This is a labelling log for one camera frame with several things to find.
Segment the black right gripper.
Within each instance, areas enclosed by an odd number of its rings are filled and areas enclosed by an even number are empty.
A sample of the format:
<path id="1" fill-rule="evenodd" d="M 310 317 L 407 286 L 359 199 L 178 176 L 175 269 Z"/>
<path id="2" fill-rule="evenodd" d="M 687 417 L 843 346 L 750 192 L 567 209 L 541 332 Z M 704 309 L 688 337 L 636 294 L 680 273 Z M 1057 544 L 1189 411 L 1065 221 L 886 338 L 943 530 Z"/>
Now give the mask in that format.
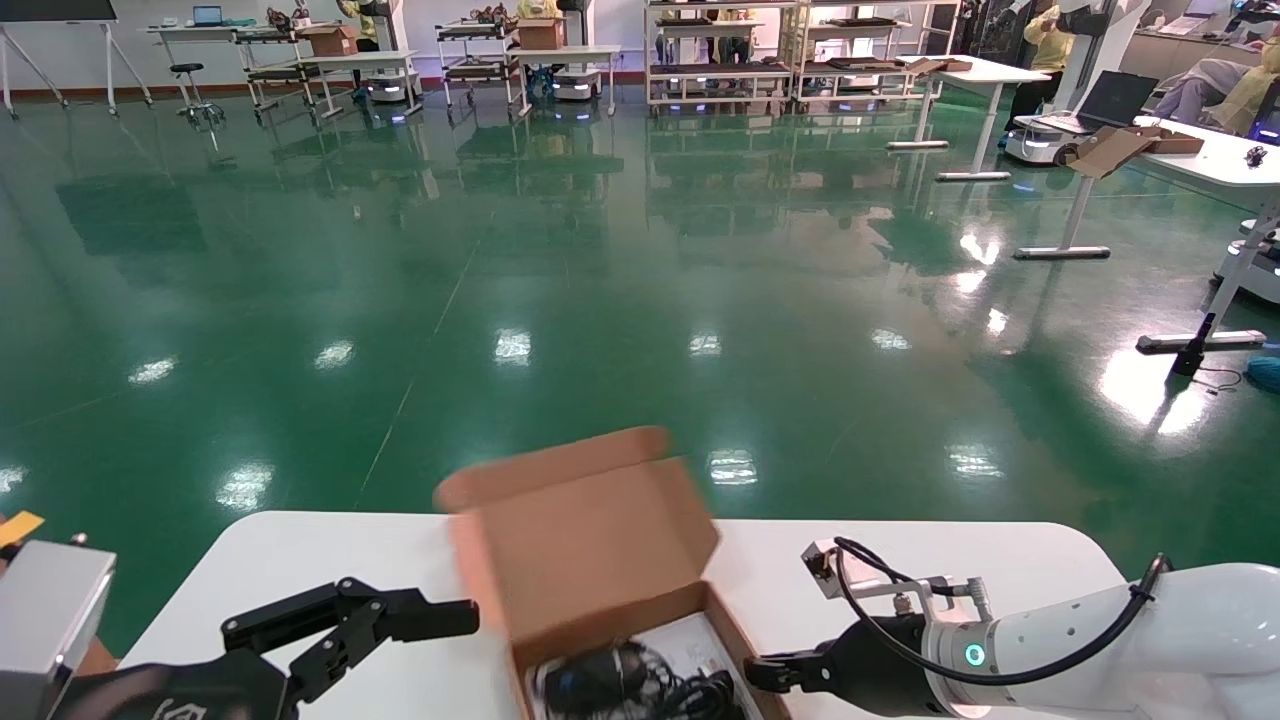
<path id="1" fill-rule="evenodd" d="M 767 693 L 827 693 L 882 717 L 941 716 L 925 670 L 859 620 L 819 650 L 745 659 L 745 680 Z"/>

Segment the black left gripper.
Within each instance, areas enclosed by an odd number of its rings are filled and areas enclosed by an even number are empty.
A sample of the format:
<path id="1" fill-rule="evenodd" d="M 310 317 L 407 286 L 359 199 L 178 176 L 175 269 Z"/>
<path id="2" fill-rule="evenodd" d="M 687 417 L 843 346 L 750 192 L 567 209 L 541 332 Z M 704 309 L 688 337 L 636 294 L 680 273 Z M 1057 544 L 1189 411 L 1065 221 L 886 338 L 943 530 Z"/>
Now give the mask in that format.
<path id="1" fill-rule="evenodd" d="M 471 635 L 472 600 L 431 602 L 415 588 L 375 589 L 347 577 L 227 619 L 220 657 L 186 665 L 143 664 L 70 682 L 52 719 L 297 719 L 388 641 Z M 317 635 L 285 674 L 268 652 Z"/>

